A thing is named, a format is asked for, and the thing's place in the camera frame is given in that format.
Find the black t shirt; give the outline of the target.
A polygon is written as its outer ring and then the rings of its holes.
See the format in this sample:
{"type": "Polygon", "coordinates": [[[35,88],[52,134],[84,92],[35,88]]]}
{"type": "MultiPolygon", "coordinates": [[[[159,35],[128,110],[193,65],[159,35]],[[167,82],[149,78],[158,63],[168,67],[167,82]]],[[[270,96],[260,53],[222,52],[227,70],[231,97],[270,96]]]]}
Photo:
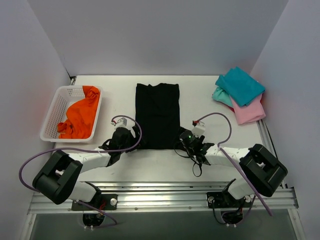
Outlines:
{"type": "Polygon", "coordinates": [[[141,149],[174,148],[181,127],[179,100],[178,84],[136,85],[135,120],[142,129],[141,149]]]}

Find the orange t shirt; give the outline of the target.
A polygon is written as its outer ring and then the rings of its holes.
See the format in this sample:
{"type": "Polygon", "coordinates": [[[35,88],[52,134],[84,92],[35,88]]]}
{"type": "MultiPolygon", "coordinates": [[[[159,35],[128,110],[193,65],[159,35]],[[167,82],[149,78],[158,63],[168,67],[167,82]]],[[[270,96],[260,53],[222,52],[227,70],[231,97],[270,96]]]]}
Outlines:
{"type": "Polygon", "coordinates": [[[95,86],[82,87],[84,99],[72,104],[66,111],[66,120],[57,124],[60,139],[87,139],[91,136],[100,90],[95,86]]]}

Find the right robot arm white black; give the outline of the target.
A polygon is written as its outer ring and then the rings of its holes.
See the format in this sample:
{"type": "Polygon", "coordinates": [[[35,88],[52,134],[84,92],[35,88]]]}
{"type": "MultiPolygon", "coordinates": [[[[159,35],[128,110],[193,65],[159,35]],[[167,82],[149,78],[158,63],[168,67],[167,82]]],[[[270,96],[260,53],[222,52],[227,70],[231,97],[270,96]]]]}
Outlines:
{"type": "Polygon", "coordinates": [[[271,197],[288,174],[287,168],[263,145],[252,147],[222,147],[204,143],[203,135],[183,127],[178,132],[179,143],[175,147],[187,153],[195,165],[225,166],[235,168],[241,175],[233,179],[223,190],[222,200],[227,206],[234,206],[245,196],[258,193],[271,197]]]}

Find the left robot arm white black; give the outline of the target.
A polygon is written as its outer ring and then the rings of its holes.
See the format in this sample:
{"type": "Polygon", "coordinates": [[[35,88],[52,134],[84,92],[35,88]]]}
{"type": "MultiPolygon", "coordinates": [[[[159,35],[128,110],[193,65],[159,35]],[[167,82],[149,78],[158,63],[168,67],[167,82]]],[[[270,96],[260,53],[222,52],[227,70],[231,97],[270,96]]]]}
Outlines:
{"type": "Polygon", "coordinates": [[[73,200],[83,202],[88,209],[95,210],[106,202],[102,192],[90,182],[79,181],[79,175],[114,165],[123,153],[137,149],[141,138],[141,128],[137,124],[132,130],[119,126],[112,138],[93,152],[68,154],[59,149],[33,179],[32,186],[56,205],[73,200]]]}

